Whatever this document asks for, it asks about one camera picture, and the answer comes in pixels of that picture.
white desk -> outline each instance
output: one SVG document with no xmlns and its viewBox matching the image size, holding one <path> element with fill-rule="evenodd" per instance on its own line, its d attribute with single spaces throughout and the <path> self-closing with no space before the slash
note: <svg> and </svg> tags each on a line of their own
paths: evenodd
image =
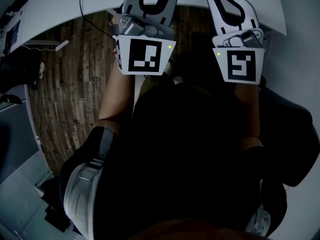
<svg viewBox="0 0 320 240">
<path fill-rule="evenodd" d="M 118 8 L 124 0 L 82 0 L 85 15 Z M 155 0 L 146 0 L 154 4 Z M 287 34 L 286 22 L 280 0 L 248 0 L 256 10 L 259 22 L 283 35 Z M 207 0 L 178 0 L 178 5 L 208 8 Z M 232 5 L 224 2 L 227 12 L 237 14 Z M 3 38 L 19 19 L 21 19 L 18 40 L 11 52 L 21 44 L 66 21 L 81 16 L 79 0 L 29 0 L 22 9 L 23 14 L 16 15 L 4 29 L 0 39 L 0 50 L 4 48 Z"/>
</svg>

shoe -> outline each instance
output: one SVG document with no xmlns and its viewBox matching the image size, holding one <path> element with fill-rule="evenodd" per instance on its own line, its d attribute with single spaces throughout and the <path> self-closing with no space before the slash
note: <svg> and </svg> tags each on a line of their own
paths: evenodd
<svg viewBox="0 0 320 240">
<path fill-rule="evenodd" d="M 180 75 L 177 75 L 173 78 L 173 81 L 174 81 L 174 84 L 177 85 L 177 84 L 181 84 L 184 82 L 184 79 L 182 78 L 182 76 Z"/>
<path fill-rule="evenodd" d="M 173 72 L 172 62 L 169 60 L 164 68 L 164 73 L 166 73 L 169 77 L 171 77 Z"/>
<path fill-rule="evenodd" d="M 45 63 L 42 61 L 40 63 L 40 66 L 39 66 L 39 78 L 41 79 L 43 76 L 44 76 L 44 71 L 45 71 Z"/>
</svg>

wooden floor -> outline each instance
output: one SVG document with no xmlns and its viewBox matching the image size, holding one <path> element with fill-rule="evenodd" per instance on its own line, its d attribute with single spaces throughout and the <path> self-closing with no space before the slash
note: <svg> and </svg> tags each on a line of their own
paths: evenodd
<svg viewBox="0 0 320 240">
<path fill-rule="evenodd" d="M 105 32 L 110 32 L 111 15 L 106 11 L 87 17 Z M 192 50 L 196 50 L 195 56 L 201 58 L 203 47 L 198 46 L 198 34 L 204 34 L 209 43 L 215 34 L 208 9 L 177 6 L 171 26 L 176 32 L 177 44 L 172 54 L 175 62 Z M 82 18 L 54 27 L 41 34 L 41 38 L 70 40 L 58 52 L 43 52 L 45 72 L 38 81 L 40 97 L 36 88 L 29 88 L 42 149 L 50 168 L 58 174 L 95 126 L 114 61 L 115 42 Z"/>
</svg>

black cable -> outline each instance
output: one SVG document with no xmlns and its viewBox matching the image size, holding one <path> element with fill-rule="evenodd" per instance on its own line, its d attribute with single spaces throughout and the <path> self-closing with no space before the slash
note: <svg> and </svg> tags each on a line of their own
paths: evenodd
<svg viewBox="0 0 320 240">
<path fill-rule="evenodd" d="M 109 36 L 110 38 L 112 38 L 112 39 L 114 40 L 114 38 L 113 38 L 110 34 L 104 32 L 102 29 L 100 29 L 99 27 L 97 27 L 95 24 L 93 24 L 90 20 L 88 20 L 88 19 L 84 16 L 84 13 L 82 12 L 82 7 L 81 7 L 81 0 L 79 0 L 79 5 L 80 5 L 80 12 L 81 12 L 81 15 L 82 15 L 83 19 L 84 19 L 85 21 L 87 21 L 88 23 L 90 23 L 92 26 L 94 26 L 97 30 L 100 30 L 102 33 L 106 34 L 107 36 Z"/>
<path fill-rule="evenodd" d="M 36 84 L 35 85 L 36 89 L 38 90 L 38 102 L 37 102 L 37 107 L 38 107 L 38 113 L 39 113 L 39 117 L 40 117 L 40 127 L 39 127 L 39 134 L 38 134 L 38 137 L 40 139 L 41 137 L 41 127 L 42 127 L 42 117 L 41 117 L 41 114 L 40 114 L 40 107 L 39 107 L 39 103 L 40 103 L 40 90 L 39 90 L 39 86 Z"/>
</svg>

forearm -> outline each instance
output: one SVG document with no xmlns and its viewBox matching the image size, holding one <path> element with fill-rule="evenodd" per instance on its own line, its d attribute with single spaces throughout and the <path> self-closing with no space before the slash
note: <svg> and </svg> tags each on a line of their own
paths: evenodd
<svg viewBox="0 0 320 240">
<path fill-rule="evenodd" d="M 260 135 L 258 85 L 237 83 L 234 96 L 237 101 L 239 137 L 258 138 Z"/>
<path fill-rule="evenodd" d="M 124 123 L 132 115 L 135 97 L 135 77 L 120 72 L 114 61 L 102 98 L 99 120 Z"/>
</svg>

